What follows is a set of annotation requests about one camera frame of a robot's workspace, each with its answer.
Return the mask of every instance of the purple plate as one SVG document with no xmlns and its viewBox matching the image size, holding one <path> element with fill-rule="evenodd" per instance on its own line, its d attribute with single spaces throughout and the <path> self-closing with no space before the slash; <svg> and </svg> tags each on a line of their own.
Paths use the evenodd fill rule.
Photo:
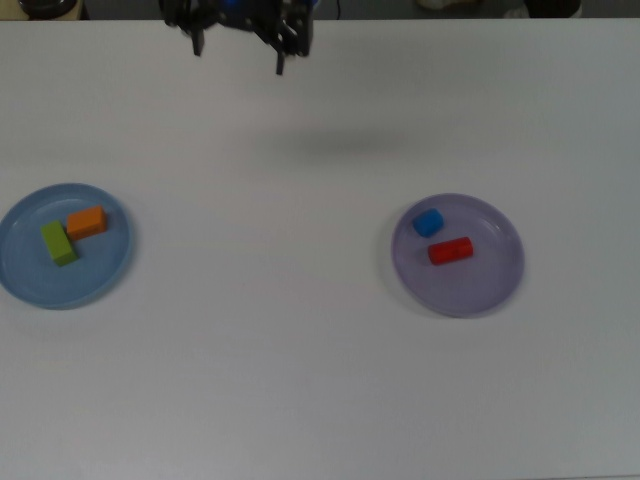
<svg viewBox="0 0 640 480">
<path fill-rule="evenodd" d="M 411 221 L 430 208 L 444 227 L 430 238 Z M 473 257 L 434 266 L 427 248 L 460 237 L 473 242 Z M 424 305 L 452 317 L 475 317 L 493 310 L 516 290 L 524 271 L 520 236 L 493 206 L 467 195 L 447 193 L 421 200 L 400 219 L 391 245 L 393 264 L 407 289 Z"/>
</svg>

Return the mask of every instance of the orange block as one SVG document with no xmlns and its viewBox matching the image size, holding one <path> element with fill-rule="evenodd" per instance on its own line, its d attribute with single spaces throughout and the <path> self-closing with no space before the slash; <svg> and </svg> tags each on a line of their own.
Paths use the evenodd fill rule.
<svg viewBox="0 0 640 480">
<path fill-rule="evenodd" d="M 67 236 L 80 240 L 107 231 L 107 216 L 100 205 L 67 216 Z"/>
</svg>

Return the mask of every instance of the plate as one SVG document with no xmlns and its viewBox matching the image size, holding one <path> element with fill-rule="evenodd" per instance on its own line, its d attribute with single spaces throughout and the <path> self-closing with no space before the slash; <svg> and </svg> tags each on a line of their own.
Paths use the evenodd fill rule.
<svg viewBox="0 0 640 480">
<path fill-rule="evenodd" d="M 107 231 L 72 242 L 79 259 L 58 267 L 40 227 L 102 205 Z M 53 185 L 18 202 L 0 222 L 0 283 L 15 297 L 43 308 L 84 305 L 120 278 L 131 257 L 132 229 L 120 203 L 99 188 L 77 183 Z"/>
<path fill-rule="evenodd" d="M 430 208 L 444 227 L 430 238 L 417 234 L 412 220 Z M 434 266 L 429 245 L 460 237 L 473 243 L 473 257 Z M 505 302 L 524 272 L 524 249 L 513 224 L 495 207 L 468 195 L 441 194 L 416 203 L 393 233 L 393 264 L 401 282 L 425 306 L 453 317 L 475 317 Z"/>
</svg>

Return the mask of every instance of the plate rim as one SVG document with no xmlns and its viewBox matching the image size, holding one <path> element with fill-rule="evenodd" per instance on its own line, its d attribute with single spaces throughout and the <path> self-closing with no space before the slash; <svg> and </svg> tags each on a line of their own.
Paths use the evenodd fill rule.
<svg viewBox="0 0 640 480">
<path fill-rule="evenodd" d="M 113 195 L 111 195 L 109 192 L 96 187 L 94 185 L 89 185 L 86 183 L 78 183 L 78 182 L 71 182 L 71 183 L 56 183 L 53 185 L 49 185 L 43 188 L 40 188 L 38 190 L 35 190 L 33 192 L 31 192 L 30 194 L 26 195 L 25 197 L 22 197 L 20 200 L 18 200 L 10 209 L 9 211 L 4 215 L 4 217 L 2 217 L 2 220 L 0 220 L 0 251 L 2 250 L 4 241 L 5 241 L 5 236 L 2 235 L 2 231 L 3 230 L 10 230 L 10 226 L 7 227 L 7 223 L 11 223 L 13 221 L 15 221 L 17 218 L 20 217 L 20 209 L 21 207 L 25 204 L 28 203 L 29 200 L 33 197 L 37 197 L 40 196 L 42 194 L 47 194 L 50 192 L 54 192 L 57 190 L 64 190 L 66 188 L 80 188 L 80 189 L 86 189 L 86 190 L 90 190 L 93 192 L 98 192 L 100 195 L 108 198 L 111 202 L 113 202 L 114 205 L 116 205 L 120 211 L 123 214 L 123 218 L 124 218 L 124 222 L 125 222 L 125 226 L 126 226 L 126 231 L 127 231 L 127 246 L 126 246 L 126 251 L 124 253 L 124 256 L 122 257 L 122 260 L 120 261 L 120 264 L 118 265 L 118 267 L 114 270 L 114 272 L 96 289 L 94 289 L 93 291 L 82 295 L 79 298 L 76 298 L 74 300 L 69 300 L 69 301 L 64 301 L 64 302 L 38 302 L 38 301 L 33 301 L 30 300 L 28 298 L 25 298 L 23 295 L 20 295 L 18 292 L 14 291 L 10 284 L 7 284 L 6 280 L 6 275 L 4 274 L 0 274 L 0 284 L 3 286 L 3 288 L 9 293 L 11 294 L 13 297 L 28 303 L 29 305 L 33 305 L 35 307 L 39 307 L 39 308 L 45 308 L 48 310 L 70 310 L 73 308 L 78 308 L 81 307 L 83 305 L 87 305 L 88 303 L 91 303 L 94 300 L 97 300 L 99 297 L 101 297 L 102 295 L 104 295 L 105 293 L 107 293 L 107 291 L 109 291 L 112 287 L 115 286 L 115 284 L 120 280 L 120 278 L 122 277 L 122 275 L 124 274 L 124 272 L 126 271 L 130 261 L 131 261 L 131 256 L 132 256 L 132 252 L 133 252 L 133 243 L 134 243 L 134 232 L 133 232 L 133 224 L 131 222 L 131 219 L 129 217 L 129 213 L 127 212 L 126 208 L 124 207 L 124 205 L 117 199 L 115 198 Z"/>
<path fill-rule="evenodd" d="M 520 255 L 520 257 L 522 258 L 522 262 L 519 265 L 519 269 L 517 271 L 517 279 L 515 282 L 513 282 L 513 286 L 510 288 L 510 290 L 508 291 L 507 295 L 499 302 L 495 303 L 494 305 L 491 305 L 487 308 L 484 308 L 482 310 L 478 310 L 478 311 L 474 311 L 474 312 L 453 312 L 452 310 L 448 310 L 448 309 L 442 309 L 439 307 L 434 306 L 433 304 L 426 302 L 424 299 L 422 299 L 417 293 L 415 293 L 413 291 L 413 289 L 411 289 L 408 285 L 408 282 L 406 281 L 405 277 L 402 274 L 401 269 L 398 266 L 398 262 L 396 261 L 396 245 L 399 241 L 399 236 L 400 236 L 400 230 L 401 230 L 401 226 L 405 224 L 405 218 L 407 217 L 408 213 L 415 207 L 417 207 L 418 205 L 425 203 L 427 201 L 433 200 L 433 199 L 437 199 L 439 197 L 457 197 L 457 198 L 461 198 L 461 199 L 466 199 L 466 200 L 471 200 L 473 202 L 477 202 L 479 204 L 482 204 L 486 207 L 488 207 L 490 210 L 492 210 L 493 212 L 497 213 L 499 217 L 501 217 L 513 230 L 513 233 L 515 234 L 515 241 L 516 241 L 516 246 L 517 246 L 517 250 L 518 253 Z M 396 222 L 396 225 L 393 229 L 393 235 L 392 235 L 392 239 L 391 239 L 391 260 L 393 263 L 393 269 L 396 272 L 396 275 L 398 276 L 398 279 L 400 280 L 400 283 L 402 284 L 403 288 L 409 292 L 409 294 L 416 300 L 418 301 L 418 303 L 420 303 L 421 305 L 425 306 L 426 308 L 428 308 L 429 310 L 432 310 L 436 313 L 440 313 L 442 315 L 446 315 L 448 317 L 454 317 L 454 318 L 476 318 L 476 317 L 481 317 L 483 315 L 486 315 L 488 313 L 491 313 L 493 311 L 495 311 L 496 309 L 500 308 L 502 305 L 504 305 L 505 303 L 507 303 L 509 301 L 509 299 L 511 299 L 513 297 L 513 294 L 516 292 L 516 290 L 518 289 L 518 287 L 520 286 L 520 284 L 522 283 L 522 278 L 524 276 L 524 270 L 525 270 L 525 262 L 526 262 L 526 256 L 524 253 L 524 244 L 522 242 L 522 238 L 520 237 L 520 233 L 518 232 L 518 230 L 516 229 L 515 225 L 511 222 L 511 220 L 509 220 L 509 217 L 507 217 L 504 213 L 502 213 L 498 208 L 496 208 L 495 206 L 491 205 L 489 202 L 486 202 L 480 198 L 474 197 L 472 195 L 467 195 L 464 193 L 437 193 L 435 195 L 429 195 L 427 197 L 422 198 L 421 200 L 418 200 L 417 202 L 412 203 L 406 210 L 404 210 L 404 212 L 402 213 L 402 215 L 400 216 L 400 218 L 398 219 L 398 221 Z"/>
</svg>

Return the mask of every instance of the green block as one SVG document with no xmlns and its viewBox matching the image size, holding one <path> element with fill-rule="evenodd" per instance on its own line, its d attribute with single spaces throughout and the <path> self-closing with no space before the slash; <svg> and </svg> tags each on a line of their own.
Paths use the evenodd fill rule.
<svg viewBox="0 0 640 480">
<path fill-rule="evenodd" d="M 78 259 L 59 220 L 40 227 L 40 233 L 42 233 L 44 243 L 47 244 L 51 260 L 56 262 L 59 267 Z"/>
</svg>

